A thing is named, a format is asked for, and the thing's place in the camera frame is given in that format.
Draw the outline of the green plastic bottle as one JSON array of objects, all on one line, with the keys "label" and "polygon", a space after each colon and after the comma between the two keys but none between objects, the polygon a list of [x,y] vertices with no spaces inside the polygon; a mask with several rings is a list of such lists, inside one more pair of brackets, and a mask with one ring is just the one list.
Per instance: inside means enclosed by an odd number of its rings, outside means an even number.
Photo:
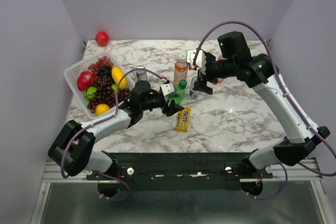
[{"label": "green plastic bottle", "polygon": [[171,97],[171,98],[173,98],[175,100],[176,104],[181,105],[182,102],[184,101],[184,98],[185,98],[185,89],[182,90],[182,89],[179,89],[178,87],[176,87],[176,95],[173,96],[173,97]]}]

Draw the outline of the orange bottle front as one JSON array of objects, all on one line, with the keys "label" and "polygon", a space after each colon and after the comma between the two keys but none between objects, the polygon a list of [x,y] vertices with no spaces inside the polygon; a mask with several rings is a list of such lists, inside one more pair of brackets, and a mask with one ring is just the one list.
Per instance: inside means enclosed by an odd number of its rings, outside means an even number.
[{"label": "orange bottle front", "polygon": [[[217,58],[217,60],[222,60],[222,59],[224,59],[222,55],[218,56],[218,58]],[[223,81],[224,81],[224,78],[218,78],[218,79],[217,79],[217,83],[218,83],[218,84],[219,84],[219,83],[222,83]]]}]

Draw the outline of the orange bottle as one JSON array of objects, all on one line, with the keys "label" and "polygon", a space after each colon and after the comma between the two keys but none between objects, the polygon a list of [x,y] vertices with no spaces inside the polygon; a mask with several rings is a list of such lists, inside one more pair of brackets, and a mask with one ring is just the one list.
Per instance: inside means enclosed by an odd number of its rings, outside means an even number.
[{"label": "orange bottle", "polygon": [[[218,58],[217,58],[217,60],[222,60],[222,59],[224,59],[222,55],[218,56]],[[218,83],[218,84],[219,84],[219,83],[222,83],[223,81],[224,81],[224,78],[218,78],[218,79],[217,79],[217,83]]]},{"label": "orange bottle", "polygon": [[186,61],[180,61],[178,58],[178,60],[175,62],[174,65],[173,84],[177,86],[180,80],[182,79],[187,80],[187,72],[188,72],[187,58]]}]

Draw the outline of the white bottle cap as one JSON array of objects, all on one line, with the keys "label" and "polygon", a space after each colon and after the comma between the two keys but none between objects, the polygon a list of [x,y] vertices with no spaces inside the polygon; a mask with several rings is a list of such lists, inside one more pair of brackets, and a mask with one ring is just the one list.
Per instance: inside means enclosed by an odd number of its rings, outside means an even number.
[{"label": "white bottle cap", "polygon": [[186,55],[180,55],[179,60],[180,61],[186,61]]}]

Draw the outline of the green bottle cap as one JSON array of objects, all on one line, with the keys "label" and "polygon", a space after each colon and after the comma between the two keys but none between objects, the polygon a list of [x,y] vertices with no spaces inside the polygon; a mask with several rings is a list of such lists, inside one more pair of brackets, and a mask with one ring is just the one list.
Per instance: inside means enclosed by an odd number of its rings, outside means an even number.
[{"label": "green bottle cap", "polygon": [[186,80],[184,80],[184,79],[182,79],[182,80],[180,80],[179,81],[179,83],[178,83],[178,88],[179,89],[182,89],[182,90],[184,90],[185,88],[186,88],[186,86],[187,86],[187,81]]}]

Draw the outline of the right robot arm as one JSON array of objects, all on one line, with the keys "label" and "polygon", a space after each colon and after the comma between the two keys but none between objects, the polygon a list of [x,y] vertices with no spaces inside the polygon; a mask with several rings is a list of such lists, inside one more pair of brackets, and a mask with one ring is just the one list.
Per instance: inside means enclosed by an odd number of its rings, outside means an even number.
[{"label": "right robot arm", "polygon": [[270,57],[266,54],[253,57],[241,32],[230,32],[217,40],[222,60],[203,50],[187,51],[187,63],[198,69],[194,89],[212,94],[213,90],[207,83],[216,84],[218,79],[235,77],[265,101],[286,134],[279,143],[250,153],[243,160],[242,173],[252,178],[270,165],[298,164],[321,143],[322,138],[330,135],[329,129],[318,126],[305,113],[297,112],[299,105],[290,98],[289,90],[278,83],[282,76],[277,68],[272,67]]}]

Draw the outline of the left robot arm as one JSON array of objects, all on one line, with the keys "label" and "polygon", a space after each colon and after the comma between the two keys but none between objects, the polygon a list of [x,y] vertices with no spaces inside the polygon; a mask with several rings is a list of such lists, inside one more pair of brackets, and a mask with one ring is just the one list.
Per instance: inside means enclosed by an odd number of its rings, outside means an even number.
[{"label": "left robot arm", "polygon": [[154,109],[173,116],[184,108],[174,101],[169,102],[163,90],[155,91],[147,81],[138,81],[130,97],[114,113],[84,123],[68,121],[49,148],[48,156],[60,166],[64,178],[91,170],[104,179],[112,179],[117,171],[112,158],[93,151],[94,145],[112,133],[136,125],[145,111]]}]

